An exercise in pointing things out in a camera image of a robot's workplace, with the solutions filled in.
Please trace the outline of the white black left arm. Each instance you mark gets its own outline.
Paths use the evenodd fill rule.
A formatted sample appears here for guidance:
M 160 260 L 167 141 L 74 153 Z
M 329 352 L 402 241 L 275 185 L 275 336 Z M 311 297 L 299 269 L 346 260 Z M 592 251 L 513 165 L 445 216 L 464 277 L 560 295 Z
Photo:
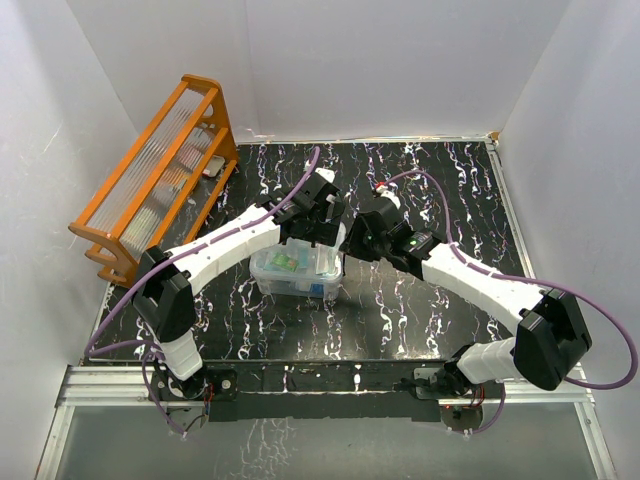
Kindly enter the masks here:
M 195 343 L 195 297 L 220 274 L 253 254 L 293 241 L 336 249 L 343 236 L 344 201 L 335 173 L 320 168 L 293 189 L 261 196 L 216 230 L 180 247 L 144 252 L 131 303 L 151 328 L 154 351 L 174 394 L 194 399 L 206 389 L 206 368 Z

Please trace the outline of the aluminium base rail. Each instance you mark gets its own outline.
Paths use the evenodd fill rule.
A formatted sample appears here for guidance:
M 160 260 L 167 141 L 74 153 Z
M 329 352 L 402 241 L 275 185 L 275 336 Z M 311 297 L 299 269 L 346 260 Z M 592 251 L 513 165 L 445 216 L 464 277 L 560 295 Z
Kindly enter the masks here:
M 260 395 L 354 395 L 396 394 L 403 378 L 437 371 L 439 361 L 329 360 L 329 361 L 210 361 L 215 371 L 233 371 L 236 391 Z M 150 367 L 107 363 L 70 367 L 65 373 L 56 405 L 61 406 L 149 406 L 146 382 L 157 387 Z

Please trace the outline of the green medicine carton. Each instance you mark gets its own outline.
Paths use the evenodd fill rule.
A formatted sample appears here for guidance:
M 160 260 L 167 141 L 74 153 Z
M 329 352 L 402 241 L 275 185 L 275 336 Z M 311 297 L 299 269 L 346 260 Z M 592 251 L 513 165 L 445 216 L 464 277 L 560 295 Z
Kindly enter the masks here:
M 299 262 L 297 259 L 289 257 L 288 255 L 276 254 L 273 257 L 271 264 L 279 269 L 295 272 L 298 268 Z

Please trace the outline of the orange wooden rack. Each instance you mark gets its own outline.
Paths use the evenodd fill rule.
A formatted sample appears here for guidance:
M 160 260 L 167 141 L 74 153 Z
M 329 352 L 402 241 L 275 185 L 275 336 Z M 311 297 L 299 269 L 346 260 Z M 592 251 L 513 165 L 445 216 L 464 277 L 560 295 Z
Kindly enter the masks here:
M 161 244 L 203 178 L 215 185 L 184 240 L 205 223 L 239 161 L 223 89 L 185 74 L 70 231 L 90 242 L 99 278 L 130 287 L 142 254 Z

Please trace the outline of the clear medicine kit box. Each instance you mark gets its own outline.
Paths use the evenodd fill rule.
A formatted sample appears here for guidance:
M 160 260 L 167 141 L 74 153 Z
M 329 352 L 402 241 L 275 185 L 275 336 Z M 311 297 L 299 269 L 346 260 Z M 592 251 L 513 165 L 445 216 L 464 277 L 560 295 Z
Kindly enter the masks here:
M 322 298 L 338 297 L 343 277 L 336 246 L 289 239 L 250 257 L 249 269 L 264 295 Z

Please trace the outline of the clear kit lid black handle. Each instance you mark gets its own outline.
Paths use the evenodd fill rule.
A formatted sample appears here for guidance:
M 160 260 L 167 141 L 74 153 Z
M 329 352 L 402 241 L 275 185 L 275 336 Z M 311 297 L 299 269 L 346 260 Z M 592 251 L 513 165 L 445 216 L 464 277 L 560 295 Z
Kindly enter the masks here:
M 250 272 L 261 280 L 331 282 L 342 275 L 342 262 L 336 247 L 290 239 L 253 254 Z

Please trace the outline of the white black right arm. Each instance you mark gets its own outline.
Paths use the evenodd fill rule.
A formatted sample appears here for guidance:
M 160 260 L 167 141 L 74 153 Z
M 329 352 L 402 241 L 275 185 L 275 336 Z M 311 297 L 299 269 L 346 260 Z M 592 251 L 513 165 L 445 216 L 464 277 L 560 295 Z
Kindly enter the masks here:
M 445 288 L 510 332 L 505 340 L 461 347 L 418 383 L 422 388 L 466 397 L 485 382 L 524 379 L 552 391 L 592 346 L 574 295 L 501 279 L 442 236 L 413 229 L 388 198 L 375 199 L 371 210 L 356 215 L 340 249 L 363 261 L 385 259 L 398 271 Z

